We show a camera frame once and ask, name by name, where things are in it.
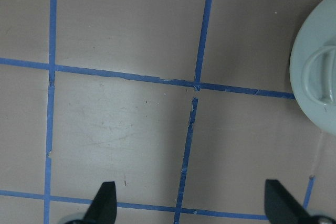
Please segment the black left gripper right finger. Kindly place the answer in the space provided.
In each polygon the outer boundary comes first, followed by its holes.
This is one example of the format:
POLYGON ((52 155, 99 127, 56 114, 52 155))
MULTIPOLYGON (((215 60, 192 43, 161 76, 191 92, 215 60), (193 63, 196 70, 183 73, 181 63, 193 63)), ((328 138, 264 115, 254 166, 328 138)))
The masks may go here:
POLYGON ((267 179, 264 189, 264 212, 270 223, 304 223, 311 218, 280 181, 267 179))

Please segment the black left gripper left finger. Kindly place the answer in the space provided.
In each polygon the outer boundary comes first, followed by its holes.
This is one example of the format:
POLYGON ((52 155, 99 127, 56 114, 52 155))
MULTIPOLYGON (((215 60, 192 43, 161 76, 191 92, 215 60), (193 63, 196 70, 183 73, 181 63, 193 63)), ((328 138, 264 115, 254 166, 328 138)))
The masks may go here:
POLYGON ((84 223, 114 224, 117 217, 115 182, 103 182, 84 215, 84 223))

